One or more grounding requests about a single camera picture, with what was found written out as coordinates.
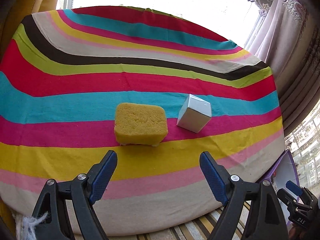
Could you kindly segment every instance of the blue gripper pad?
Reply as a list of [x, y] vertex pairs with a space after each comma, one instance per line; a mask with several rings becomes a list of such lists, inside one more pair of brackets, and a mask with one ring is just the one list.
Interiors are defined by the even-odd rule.
[[91, 205], [102, 198], [111, 176], [116, 169], [117, 162], [117, 154], [114, 151], [108, 151], [101, 162], [92, 166], [88, 172], [88, 183], [91, 184], [91, 194], [89, 196]]
[[200, 167], [214, 197], [225, 206], [229, 200], [226, 193], [226, 184], [205, 153], [200, 155]]
[[301, 196], [303, 193], [302, 189], [291, 180], [287, 181], [287, 183], [285, 184], [285, 187], [297, 196]]

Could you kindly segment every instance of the white string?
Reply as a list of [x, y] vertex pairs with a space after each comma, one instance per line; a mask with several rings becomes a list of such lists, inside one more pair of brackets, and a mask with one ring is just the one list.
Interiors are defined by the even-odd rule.
[[48, 213], [44, 213], [40, 218], [23, 217], [22, 218], [22, 231], [21, 240], [37, 240], [35, 227], [46, 220]]

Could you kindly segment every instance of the blue stripe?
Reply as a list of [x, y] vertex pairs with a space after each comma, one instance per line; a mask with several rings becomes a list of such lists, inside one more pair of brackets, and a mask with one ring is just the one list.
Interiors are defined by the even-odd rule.
[[182, 45], [213, 50], [235, 49], [238, 47], [233, 41], [213, 41], [189, 33], [153, 27], [143, 23], [126, 23], [88, 14], [77, 14], [70, 9], [63, 11], [71, 21], [80, 25], [120, 33], [131, 37], [171, 41]]
[[[211, 103], [213, 116], [265, 114], [279, 106], [276, 91], [256, 101], [198, 96]], [[15, 123], [114, 120], [116, 106], [123, 102], [161, 106], [167, 118], [177, 118], [186, 98], [183, 93], [136, 91], [32, 97], [0, 72], [0, 115]]]

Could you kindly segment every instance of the yellow cushion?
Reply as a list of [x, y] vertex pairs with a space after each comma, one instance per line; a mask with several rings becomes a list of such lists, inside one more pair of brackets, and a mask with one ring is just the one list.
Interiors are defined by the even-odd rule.
[[0, 23], [2, 25], [2, 35], [0, 31], [0, 59], [23, 18], [31, 13], [55, 10], [57, 1], [58, 0], [16, 0], [5, 22]]
[[8, 206], [4, 204], [2, 199], [0, 199], [0, 216], [6, 226], [9, 228], [10, 232], [15, 236], [16, 235], [16, 223], [12, 216], [12, 213]]
[[116, 108], [118, 143], [157, 146], [168, 134], [167, 118], [160, 106], [121, 103]]

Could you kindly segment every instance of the lime green stripe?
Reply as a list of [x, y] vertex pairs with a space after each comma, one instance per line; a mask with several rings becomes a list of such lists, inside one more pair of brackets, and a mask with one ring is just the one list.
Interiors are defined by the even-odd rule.
[[28, 61], [30, 64], [40, 69], [41, 71], [56, 76], [84, 73], [144, 73], [200, 79], [216, 84], [222, 84], [235, 88], [242, 88], [252, 85], [270, 76], [272, 73], [270, 67], [267, 67], [241, 79], [229, 81], [222, 78], [196, 73], [193, 71], [156, 66], [126, 64], [66, 65], [52, 61], [48, 57], [43, 55], [29, 40], [28, 36], [26, 35], [24, 26], [22, 24], [19, 25], [16, 33], [13, 36], [13, 39], [15, 39], [15, 41], [17, 42], [19, 51], [26, 61]]

